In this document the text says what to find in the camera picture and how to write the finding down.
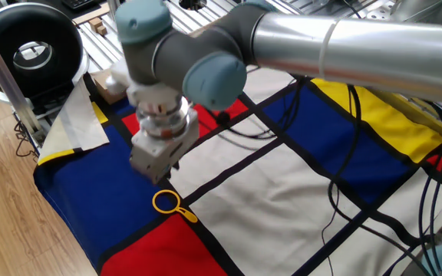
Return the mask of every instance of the black cable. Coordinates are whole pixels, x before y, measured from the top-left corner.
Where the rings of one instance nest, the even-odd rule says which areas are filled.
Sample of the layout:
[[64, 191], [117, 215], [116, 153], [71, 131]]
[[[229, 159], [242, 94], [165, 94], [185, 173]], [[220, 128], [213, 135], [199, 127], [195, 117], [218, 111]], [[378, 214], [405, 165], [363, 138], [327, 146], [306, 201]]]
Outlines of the black cable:
[[[354, 154], [355, 151], [355, 147], [358, 144], [358, 134], [361, 131], [361, 103], [359, 101], [359, 97], [358, 97], [358, 93], [356, 91], [356, 89], [354, 88], [354, 86], [352, 85], [348, 85], [348, 89], [349, 91], [352, 93], [352, 96], [354, 97], [354, 101], [355, 101], [355, 106], [356, 106], [356, 128], [355, 128], [355, 136], [353, 139], [353, 143], [351, 146], [351, 149], [348, 152], [348, 155], [346, 156], [344, 162], [342, 163], [341, 168], [337, 171], [337, 173], [334, 175], [334, 177], [332, 178], [332, 181], [330, 182], [330, 184], [328, 185], [328, 200], [330, 201], [330, 204], [332, 206], [332, 208], [345, 220], [347, 220], [349, 223], [352, 223], [352, 218], [349, 218], [346, 214], [344, 214], [335, 204], [334, 202], [334, 198], [332, 197], [332, 190], [333, 190], [333, 185], [335, 184], [335, 180], [340, 176], [340, 174], [344, 171], [345, 167], [348, 165], [348, 162], [351, 160], [352, 155]], [[399, 245], [396, 241], [392, 240], [391, 238], [375, 231], [372, 228], [369, 228], [368, 226], [365, 225], [359, 225], [359, 227], [361, 227], [362, 229], [364, 229], [367, 232], [370, 232], [373, 235], [376, 235], [380, 238], [383, 238], [385, 241], [389, 242], [390, 244], [392, 244], [394, 247], [400, 249], [403, 253], [406, 254], [406, 256], [408, 256], [418, 267], [419, 269], [421, 269], [424, 272], [424, 275], [430, 275], [426, 268], [421, 264], [421, 262], [412, 254], [410, 253], [407, 249], [405, 249], [403, 246]]]
[[[352, 94], [351, 94], [351, 91], [350, 90], [348, 90], [348, 94], [349, 94], [349, 113], [352, 115]], [[348, 155], [349, 154], [353, 154], [354, 153], [354, 150], [352, 150], [352, 153], [351, 153], [351, 151], [349, 150], [349, 153], [348, 153]], [[340, 199], [340, 192], [339, 192], [339, 190], [337, 189], [337, 202], [336, 202], [336, 205], [338, 205], [338, 200]], [[322, 229], [322, 233], [321, 233], [321, 235], [322, 235], [322, 242], [323, 242], [323, 245], [325, 246], [325, 237], [324, 237], [324, 233], [325, 233], [325, 230], [327, 230], [327, 228], [328, 227], [330, 227], [330, 225], [334, 222], [334, 219], [335, 219], [335, 215], [337, 215], [337, 210], [334, 210], [334, 213], [331, 215], [331, 218], [330, 218], [330, 221], [328, 222], [328, 224]], [[328, 260], [328, 266], [330, 267], [330, 272], [331, 272], [331, 276], [334, 276], [334, 268], [332, 267], [332, 261], [330, 260], [330, 255], [327, 257], [327, 260]]]
[[[442, 158], [442, 152], [437, 156], [437, 160], [433, 165], [433, 168], [436, 169], [437, 165], [439, 165], [439, 161]], [[424, 203], [426, 201], [426, 195], [427, 195], [427, 190], [429, 189], [429, 184], [430, 181], [432, 180], [432, 178], [429, 176], [427, 177], [426, 183], [424, 184], [424, 189], [422, 190], [422, 195], [421, 195], [421, 201], [419, 203], [419, 240], [421, 241], [421, 247], [422, 247], [422, 252], [424, 253], [424, 258], [426, 259], [427, 262], [427, 266], [430, 269], [430, 272], [433, 276], [437, 276], [436, 274], [436, 270], [433, 268], [433, 263], [430, 261], [429, 258], [429, 254], [427, 254], [427, 248], [426, 248], [426, 238], [424, 236], [424, 227], [422, 225], [422, 221], [423, 221], [423, 215], [424, 215]]]
[[349, 2], [347, 2], [347, 0], [342, 0], [351, 10], [352, 10], [352, 12], [354, 12], [354, 14], [359, 18], [359, 19], [362, 19], [362, 17], [359, 15], [359, 13], [358, 13], [358, 11], [356, 11], [356, 9], [351, 5], [351, 4], [349, 4]]
[[26, 154], [20, 154], [20, 148], [21, 145], [23, 145], [24, 142], [29, 142], [32, 144], [32, 146], [35, 148], [35, 146], [33, 145], [33, 143], [30, 141], [31, 137], [28, 136], [28, 131], [25, 127], [25, 125], [23, 124], [23, 122], [21, 122], [20, 120], [16, 123], [15, 128], [13, 129], [16, 132], [16, 139], [20, 140], [20, 143], [18, 144], [15, 154], [18, 157], [26, 157], [26, 156], [30, 156], [33, 155], [34, 158], [38, 157], [38, 154], [36, 153], [35, 150], [29, 150], [28, 153]]
[[[303, 77], [303, 78], [297, 80], [295, 96], [293, 97], [291, 104], [289, 104], [289, 108], [284, 110], [281, 118], [277, 122], [277, 124], [282, 123], [282, 132], [285, 132], [289, 127], [291, 127], [291, 125], [294, 123], [296, 117], [298, 116], [300, 94], [301, 94], [301, 90], [302, 90], [303, 86], [306, 84], [307, 80], [308, 80], [307, 77]], [[227, 113], [222, 112], [217, 116], [211, 110], [206, 110], [206, 111], [216, 121], [216, 123], [218, 125], [225, 127], [226, 130], [228, 130], [229, 132], [234, 133], [238, 136], [242, 136], [242, 137], [250, 138], [250, 139], [255, 139], [255, 140], [270, 140], [272, 138], [277, 137], [276, 134], [264, 136], [264, 135], [271, 132], [270, 129], [264, 130], [263, 132], [257, 133], [257, 134], [240, 133], [238, 130], [234, 130], [230, 126], [227, 126], [227, 123], [229, 121], [229, 115]]]
[[[199, 121], [199, 124], [201, 124], [203, 127], [207, 128], [209, 131], [213, 131], [213, 129], [210, 128], [210, 127], [209, 127], [207, 124], [205, 124], [204, 122]], [[221, 138], [221, 139], [225, 140], [226, 142], [231, 143], [232, 145], [235, 145], [235, 146], [237, 146], [237, 147], [239, 147], [239, 148], [242, 148], [242, 149], [245, 149], [245, 150], [250, 150], [250, 151], [257, 151], [257, 150], [260, 150], [260, 149], [257, 149], [257, 148], [252, 148], [252, 147], [249, 147], [249, 146], [244, 146], [244, 145], [242, 145], [242, 144], [240, 144], [240, 143], [237, 143], [237, 142], [231, 140], [230, 138], [227, 138], [227, 137], [225, 137], [225, 136], [223, 136], [223, 135], [221, 135], [221, 134], [218, 134], [218, 136], [219, 136], [219, 138]]]
[[[436, 113], [439, 116], [439, 118], [441, 120], [441, 123], [442, 123], [442, 109], [440, 107], [438, 107], [438, 105], [436, 105], [435, 103], [431, 103], [431, 102], [428, 102], [428, 101], [426, 101], [426, 103], [434, 108], [434, 110], [436, 111]], [[431, 238], [431, 245], [432, 245], [432, 252], [433, 252], [434, 262], [436, 263], [437, 270], [439, 271], [439, 274], [441, 275], [442, 274], [442, 270], [441, 270], [439, 258], [437, 257], [436, 241], [435, 241], [435, 238], [434, 238], [434, 215], [435, 215], [436, 202], [437, 202], [437, 198], [439, 196], [440, 187], [441, 187], [441, 184], [440, 184], [439, 181], [437, 181], [436, 189], [434, 190], [434, 195], [433, 195], [433, 202], [432, 202], [432, 205], [430, 207], [430, 226], [429, 226], [429, 228], [430, 228], [430, 238]]]

